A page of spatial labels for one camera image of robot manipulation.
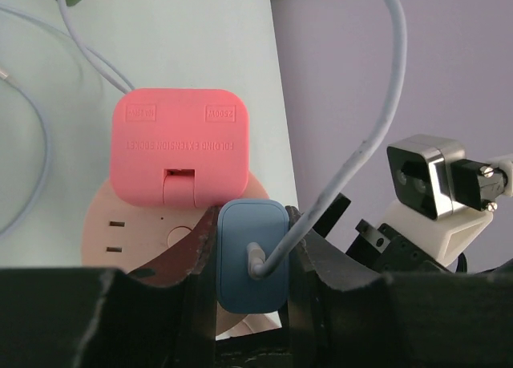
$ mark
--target camera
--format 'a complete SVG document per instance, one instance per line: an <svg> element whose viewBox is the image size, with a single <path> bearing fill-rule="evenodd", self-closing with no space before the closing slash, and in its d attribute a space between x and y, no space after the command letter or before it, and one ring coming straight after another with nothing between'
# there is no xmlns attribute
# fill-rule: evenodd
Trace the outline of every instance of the camera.
<svg viewBox="0 0 513 368"><path fill-rule="evenodd" d="M454 197L450 165L465 159L456 140L414 135L386 149L395 194L407 207L431 220L465 208Z"/></svg>

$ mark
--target pink folding extension socket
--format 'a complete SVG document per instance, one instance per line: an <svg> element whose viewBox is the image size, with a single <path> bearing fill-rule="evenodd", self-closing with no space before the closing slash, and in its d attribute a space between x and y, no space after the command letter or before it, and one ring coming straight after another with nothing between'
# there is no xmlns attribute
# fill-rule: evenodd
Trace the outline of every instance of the pink folding extension socket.
<svg viewBox="0 0 513 368"><path fill-rule="evenodd" d="M248 166L248 112L228 91L139 89L116 105L110 178L129 204L226 204L244 192Z"/></svg>

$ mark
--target camera lens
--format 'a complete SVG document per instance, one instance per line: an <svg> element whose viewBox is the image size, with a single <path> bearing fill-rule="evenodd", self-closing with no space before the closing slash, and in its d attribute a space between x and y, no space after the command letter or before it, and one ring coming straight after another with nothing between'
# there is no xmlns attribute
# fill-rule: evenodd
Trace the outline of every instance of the camera lens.
<svg viewBox="0 0 513 368"><path fill-rule="evenodd" d="M397 170L397 175L396 177L398 178L398 181L401 185L406 185L406 182L408 181L408 179L406 178L406 174L404 174L401 169Z"/></svg>
<svg viewBox="0 0 513 368"><path fill-rule="evenodd" d="M427 186L426 183L419 178L415 179L414 181L415 188L417 191L421 194L426 194Z"/></svg>

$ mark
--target blue power adapter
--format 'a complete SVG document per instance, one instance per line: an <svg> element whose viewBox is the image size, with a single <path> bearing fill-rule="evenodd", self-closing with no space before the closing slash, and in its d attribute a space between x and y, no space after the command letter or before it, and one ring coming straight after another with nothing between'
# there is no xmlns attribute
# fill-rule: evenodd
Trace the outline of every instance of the blue power adapter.
<svg viewBox="0 0 513 368"><path fill-rule="evenodd" d="M289 258L262 280L248 273L248 245L269 255L289 231L289 214L272 200L234 200L217 221L217 300L231 313L270 313L289 295Z"/></svg>

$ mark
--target white table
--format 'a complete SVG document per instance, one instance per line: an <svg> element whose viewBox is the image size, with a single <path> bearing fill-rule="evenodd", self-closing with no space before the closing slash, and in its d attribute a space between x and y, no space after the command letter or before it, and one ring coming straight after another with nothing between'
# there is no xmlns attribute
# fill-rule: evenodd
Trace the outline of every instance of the white table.
<svg viewBox="0 0 513 368"><path fill-rule="evenodd" d="M54 0L0 0L62 25ZM269 0L84 0L84 39L137 87L224 88L251 119L251 171L297 204ZM0 66L46 110L50 178L28 219L0 243L0 265L79 265L82 223L108 176L111 113L121 94L68 41L0 14ZM42 161L30 106L0 83L0 225L29 195Z"/></svg>

